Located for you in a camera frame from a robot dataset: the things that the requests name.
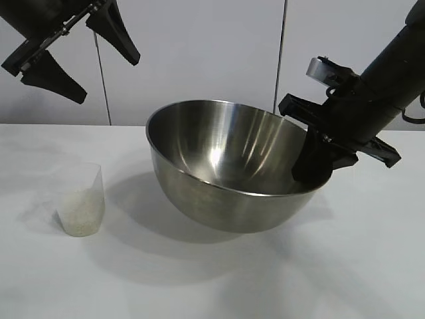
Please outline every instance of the metal mixing bowl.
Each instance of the metal mixing bowl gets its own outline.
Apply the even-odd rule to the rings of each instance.
[[[305,131],[271,113],[230,102],[198,100],[154,113],[146,135],[156,176],[188,217],[233,233],[283,223],[331,176],[294,181]]]

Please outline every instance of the white table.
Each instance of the white table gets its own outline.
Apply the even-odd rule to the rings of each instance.
[[[0,126],[0,318],[423,319],[425,133],[385,132],[367,156],[265,233],[187,219],[162,194],[144,128]],[[100,232],[65,235],[37,187],[102,165]]]

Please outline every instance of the measuring cup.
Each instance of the measuring cup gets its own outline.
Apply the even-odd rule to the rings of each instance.
[[[52,205],[70,236],[97,233],[105,211],[102,169],[94,163],[62,168],[52,176]]]

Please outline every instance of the white wall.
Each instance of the white wall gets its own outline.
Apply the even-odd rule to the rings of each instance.
[[[404,26],[415,0],[288,0],[279,100],[287,92],[316,102],[325,87],[305,75],[310,58],[327,55],[361,73]],[[168,103],[193,98],[272,110],[284,0],[121,0],[141,52],[133,67],[100,39],[115,125],[143,125]],[[23,41],[0,19],[0,62]],[[92,32],[79,23],[51,48],[87,91],[83,105],[24,86],[0,69],[0,122],[107,124]],[[411,116],[424,111],[415,102]],[[388,128],[423,129],[397,118]]]
[[[0,64],[24,41],[0,18]],[[105,98],[93,42],[93,32],[84,23],[49,51],[59,65],[88,93],[83,105],[55,93],[25,86],[0,68],[0,123],[108,124]]]
[[[284,0],[127,0],[134,68],[105,41],[112,122],[144,125],[172,102],[218,99],[272,110]]]
[[[288,0],[278,102],[286,93],[314,102],[325,101],[325,87],[305,72],[314,56],[362,71],[405,26],[404,20],[416,0]],[[425,117],[418,101],[408,115]],[[395,130],[425,130],[403,121]]]

